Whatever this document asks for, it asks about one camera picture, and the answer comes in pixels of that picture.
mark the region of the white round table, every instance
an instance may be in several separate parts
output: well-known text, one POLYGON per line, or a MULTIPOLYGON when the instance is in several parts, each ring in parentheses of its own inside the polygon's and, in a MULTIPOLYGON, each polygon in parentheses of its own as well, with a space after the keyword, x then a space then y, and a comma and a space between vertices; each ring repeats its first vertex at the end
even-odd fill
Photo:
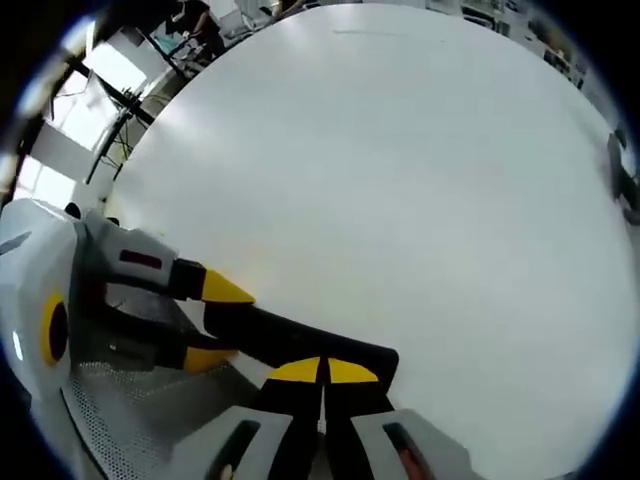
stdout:
POLYGON ((112 205, 260 307, 396 348, 397 408, 487 479, 542 480, 589 455, 637 353, 609 133, 564 77, 482 27, 318 8, 191 82, 112 205))

